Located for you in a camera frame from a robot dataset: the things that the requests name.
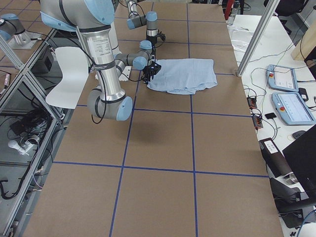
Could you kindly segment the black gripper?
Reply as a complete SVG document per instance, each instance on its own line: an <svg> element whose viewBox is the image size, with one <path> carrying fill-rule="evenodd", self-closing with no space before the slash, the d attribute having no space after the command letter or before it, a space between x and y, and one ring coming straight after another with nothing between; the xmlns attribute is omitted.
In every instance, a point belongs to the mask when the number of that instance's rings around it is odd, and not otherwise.
<svg viewBox="0 0 316 237"><path fill-rule="evenodd" d="M146 31L146 40L151 43L152 48L155 48L158 38L162 40L162 44L166 40L165 34L161 31Z"/></svg>
<svg viewBox="0 0 316 237"><path fill-rule="evenodd" d="M154 79L156 75L161 70L161 65L156 62L156 58L153 57L151 63L147 65L143 70L142 81L148 83Z"/></svg>

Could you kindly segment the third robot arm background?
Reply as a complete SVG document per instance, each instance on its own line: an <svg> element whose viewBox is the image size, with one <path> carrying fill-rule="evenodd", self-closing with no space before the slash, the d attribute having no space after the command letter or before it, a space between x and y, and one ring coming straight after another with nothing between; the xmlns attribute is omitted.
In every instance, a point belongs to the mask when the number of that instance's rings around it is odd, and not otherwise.
<svg viewBox="0 0 316 237"><path fill-rule="evenodd" d="M42 39L40 33L28 32L13 13L0 16L0 35L12 49L32 49Z"/></svg>

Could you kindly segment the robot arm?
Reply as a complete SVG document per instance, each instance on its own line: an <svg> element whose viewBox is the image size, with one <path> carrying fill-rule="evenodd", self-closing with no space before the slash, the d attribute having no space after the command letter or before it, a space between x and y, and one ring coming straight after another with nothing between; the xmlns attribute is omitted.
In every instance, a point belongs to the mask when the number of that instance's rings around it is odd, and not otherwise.
<svg viewBox="0 0 316 237"><path fill-rule="evenodd" d="M138 3L126 1L128 9L127 26L135 29L146 26L146 39L140 42L137 53L122 54L112 46L116 33L115 11L110 0L42 0L40 13L43 23L55 29L79 31L88 46L87 56L91 60L99 80L88 97L87 106L93 116L100 119L127 120L133 109L132 98L121 88L119 77L127 66L143 72L144 82L158 73L161 66L155 63L158 37L164 34L158 30L158 17L154 11L140 16Z"/></svg>
<svg viewBox="0 0 316 237"><path fill-rule="evenodd" d="M165 34L158 29L158 15L155 11L144 13L136 0L126 0L128 10L127 26L130 30L146 26L146 40L157 48L165 42Z"/></svg>

